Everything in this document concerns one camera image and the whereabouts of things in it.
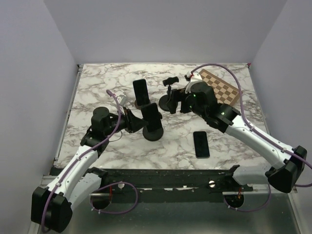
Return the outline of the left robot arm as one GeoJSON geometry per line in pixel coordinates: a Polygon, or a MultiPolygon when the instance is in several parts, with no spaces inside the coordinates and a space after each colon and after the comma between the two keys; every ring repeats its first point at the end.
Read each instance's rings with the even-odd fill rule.
{"type": "Polygon", "coordinates": [[[109,138],[120,130],[135,133],[147,124],[129,109],[117,115],[106,107],[93,111],[91,126],[71,161],[45,188],[37,187],[32,194],[31,220],[41,225],[43,233],[63,232],[73,211],[91,192],[102,193],[107,189],[108,180],[102,177],[105,173],[88,172],[88,168],[104,152],[109,138]]]}

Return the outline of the black phone stand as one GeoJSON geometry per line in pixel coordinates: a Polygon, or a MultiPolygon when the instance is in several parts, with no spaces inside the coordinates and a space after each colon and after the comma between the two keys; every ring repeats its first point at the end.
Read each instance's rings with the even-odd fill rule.
{"type": "Polygon", "coordinates": [[[167,102],[170,98],[170,95],[171,95],[171,85],[173,85],[174,83],[176,82],[179,82],[179,78],[178,77],[169,77],[165,80],[162,81],[163,85],[164,86],[167,86],[167,94],[163,95],[159,102],[158,102],[158,105],[159,107],[161,108],[161,110],[165,111],[165,112],[168,112],[169,111],[169,108],[167,106],[167,102]]]}
{"type": "Polygon", "coordinates": [[[145,139],[147,139],[148,141],[157,141],[159,139],[161,139],[161,137],[163,136],[163,127],[161,127],[160,129],[153,131],[153,132],[148,132],[146,126],[143,128],[143,136],[145,139]]]}

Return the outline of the black phone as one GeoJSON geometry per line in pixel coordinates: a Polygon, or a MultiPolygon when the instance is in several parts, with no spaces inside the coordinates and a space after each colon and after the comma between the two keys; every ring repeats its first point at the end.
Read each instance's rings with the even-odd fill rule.
{"type": "Polygon", "coordinates": [[[196,158],[209,158],[210,150],[207,133],[205,131],[193,132],[196,158]]]}
{"type": "Polygon", "coordinates": [[[146,126],[148,132],[153,132],[162,127],[161,115],[156,103],[150,103],[141,108],[143,119],[148,122],[146,126]]]}

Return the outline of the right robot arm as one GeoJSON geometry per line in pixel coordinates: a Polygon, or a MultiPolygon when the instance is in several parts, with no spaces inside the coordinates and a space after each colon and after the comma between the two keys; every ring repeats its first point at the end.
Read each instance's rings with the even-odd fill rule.
{"type": "Polygon", "coordinates": [[[303,172],[307,151],[301,146],[292,147],[251,124],[244,115],[228,104],[217,102],[213,88],[203,81],[191,82],[183,89],[169,93],[167,106],[176,113],[181,103],[181,113],[193,112],[212,128],[226,133],[266,159],[266,166],[238,166],[233,174],[225,177],[224,185],[235,191],[241,185],[269,184],[283,193],[289,193],[303,172]]]}

